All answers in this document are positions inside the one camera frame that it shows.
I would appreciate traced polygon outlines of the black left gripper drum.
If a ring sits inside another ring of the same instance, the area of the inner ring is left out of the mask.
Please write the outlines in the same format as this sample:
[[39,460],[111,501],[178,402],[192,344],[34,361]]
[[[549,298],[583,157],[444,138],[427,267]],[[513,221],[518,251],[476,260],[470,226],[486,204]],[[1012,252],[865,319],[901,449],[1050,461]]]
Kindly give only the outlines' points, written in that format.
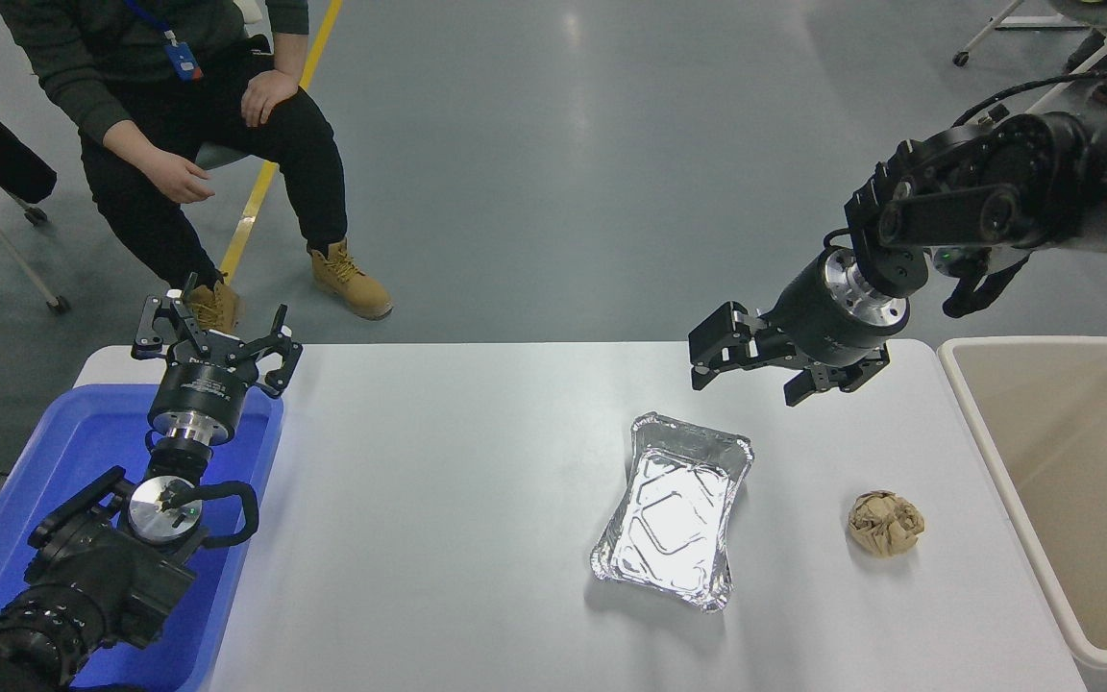
[[219,428],[237,428],[249,383],[228,368],[201,360],[165,366],[148,412],[153,428],[166,428],[180,413],[199,413]]

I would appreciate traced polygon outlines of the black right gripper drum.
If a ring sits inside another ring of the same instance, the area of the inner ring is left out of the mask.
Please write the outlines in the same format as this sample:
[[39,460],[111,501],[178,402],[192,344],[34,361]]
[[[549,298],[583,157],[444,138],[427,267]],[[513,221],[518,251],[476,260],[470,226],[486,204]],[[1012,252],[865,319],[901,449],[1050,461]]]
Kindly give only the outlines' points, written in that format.
[[877,295],[853,254],[818,254],[763,319],[825,366],[852,366],[892,335],[892,299]]

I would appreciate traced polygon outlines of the person's right hand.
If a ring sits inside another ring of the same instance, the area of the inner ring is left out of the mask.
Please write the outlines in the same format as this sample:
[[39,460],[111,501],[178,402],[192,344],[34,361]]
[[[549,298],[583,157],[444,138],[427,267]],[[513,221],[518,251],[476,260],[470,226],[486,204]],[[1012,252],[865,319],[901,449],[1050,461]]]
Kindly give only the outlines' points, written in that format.
[[209,172],[182,155],[165,149],[149,149],[139,154],[135,166],[167,200],[183,205],[206,202],[215,196],[208,185]]

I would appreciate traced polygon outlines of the person's left hand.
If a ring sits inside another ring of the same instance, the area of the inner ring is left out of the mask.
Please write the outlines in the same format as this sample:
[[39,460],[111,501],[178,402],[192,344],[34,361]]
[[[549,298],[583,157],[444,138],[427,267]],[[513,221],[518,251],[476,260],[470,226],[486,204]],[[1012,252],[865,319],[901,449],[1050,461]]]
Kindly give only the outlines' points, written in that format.
[[240,102],[244,123],[249,128],[263,126],[273,110],[293,97],[298,90],[299,80],[278,69],[265,70],[251,78]]

